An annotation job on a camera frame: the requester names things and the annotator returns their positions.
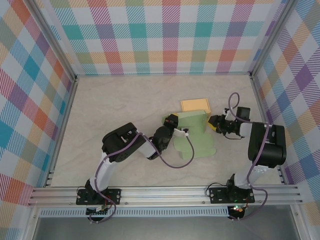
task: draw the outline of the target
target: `marble-patterned surface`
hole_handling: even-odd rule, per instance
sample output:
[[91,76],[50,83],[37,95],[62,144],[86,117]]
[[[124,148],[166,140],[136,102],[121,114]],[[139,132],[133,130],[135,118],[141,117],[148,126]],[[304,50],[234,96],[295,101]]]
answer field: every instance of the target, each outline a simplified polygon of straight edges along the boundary
[[[211,114],[221,114],[233,92],[240,106],[251,108],[251,120],[261,121],[247,75],[159,75],[81,77],[60,149],[53,187],[83,186],[95,174],[101,157],[102,138],[132,122],[140,132],[152,136],[164,115],[181,112],[181,100],[208,98]],[[182,169],[167,167],[159,158],[148,160],[135,152],[118,164],[110,186],[194,186],[227,179],[247,163],[249,138],[228,140],[213,132],[216,154],[196,158]],[[163,157],[180,166],[173,141]],[[257,184],[280,184],[276,169]]]

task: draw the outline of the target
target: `checkered backdrop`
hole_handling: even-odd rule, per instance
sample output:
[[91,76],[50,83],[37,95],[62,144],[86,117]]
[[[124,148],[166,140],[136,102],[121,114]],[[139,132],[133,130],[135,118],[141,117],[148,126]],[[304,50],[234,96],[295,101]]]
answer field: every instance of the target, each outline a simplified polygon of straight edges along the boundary
[[256,79],[268,119],[285,126],[285,173],[320,239],[320,1],[300,0]]
[[285,1],[37,3],[74,70],[98,75],[247,72]]
[[22,0],[0,0],[0,240],[26,224],[69,99],[71,80]]

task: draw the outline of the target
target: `black mounting plate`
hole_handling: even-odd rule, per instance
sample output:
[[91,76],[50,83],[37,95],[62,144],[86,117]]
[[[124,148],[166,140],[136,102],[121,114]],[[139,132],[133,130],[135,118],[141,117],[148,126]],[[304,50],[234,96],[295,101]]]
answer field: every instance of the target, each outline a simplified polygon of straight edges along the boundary
[[[101,192],[104,196],[110,198],[115,205],[120,204],[121,199],[121,189],[119,188],[113,188],[113,189],[106,189]],[[76,205],[105,205],[106,200],[102,198],[102,200],[98,203],[91,202],[91,198],[88,196],[88,192],[86,189],[79,189],[77,192],[77,198],[76,198]]]
[[247,202],[249,204],[252,204],[255,202],[255,196],[253,194],[252,189],[249,190],[247,199],[238,199],[237,201],[230,201],[227,196],[226,187],[210,187],[209,197],[210,197],[210,203],[212,204],[246,204]]

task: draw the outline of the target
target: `yellow sponge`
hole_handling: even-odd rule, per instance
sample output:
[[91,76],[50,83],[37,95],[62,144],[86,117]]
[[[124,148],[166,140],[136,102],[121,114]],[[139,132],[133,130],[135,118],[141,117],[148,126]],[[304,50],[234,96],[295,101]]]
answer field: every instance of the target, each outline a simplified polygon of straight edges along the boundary
[[207,98],[182,100],[181,106],[183,112],[204,110],[207,116],[210,116],[211,114]]

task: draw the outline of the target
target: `aluminum rail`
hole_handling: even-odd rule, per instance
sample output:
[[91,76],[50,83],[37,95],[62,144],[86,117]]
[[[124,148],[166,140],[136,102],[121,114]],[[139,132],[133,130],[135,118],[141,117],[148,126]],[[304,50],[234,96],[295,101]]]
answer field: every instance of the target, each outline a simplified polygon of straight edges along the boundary
[[[266,205],[299,205],[303,203],[296,185],[256,185],[268,192]],[[154,187],[110,187],[121,189],[120,207],[197,207],[232,206],[230,203],[211,204],[205,195],[207,186],[154,186]],[[35,188],[29,201],[32,208],[97,207],[98,205],[76,205],[77,187]],[[253,191],[255,203],[265,199],[262,191]]]

